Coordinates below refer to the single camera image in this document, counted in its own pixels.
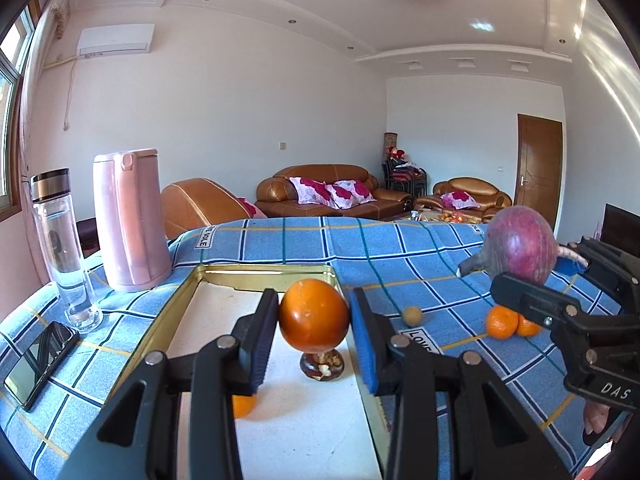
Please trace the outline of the person's right hand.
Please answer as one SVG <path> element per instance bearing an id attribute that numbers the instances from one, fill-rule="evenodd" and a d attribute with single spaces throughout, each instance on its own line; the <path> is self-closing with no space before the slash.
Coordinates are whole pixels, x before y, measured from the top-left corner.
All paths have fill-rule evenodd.
<path id="1" fill-rule="evenodd" d="M 608 412 L 610 408 L 605 404 L 599 404 L 592 401 L 587 401 L 584 408 L 584 424 L 586 434 L 600 434 L 605 428 L 608 421 Z M 627 417 L 625 421 L 616 429 L 612 435 L 612 440 L 617 442 L 629 425 L 630 417 Z"/>

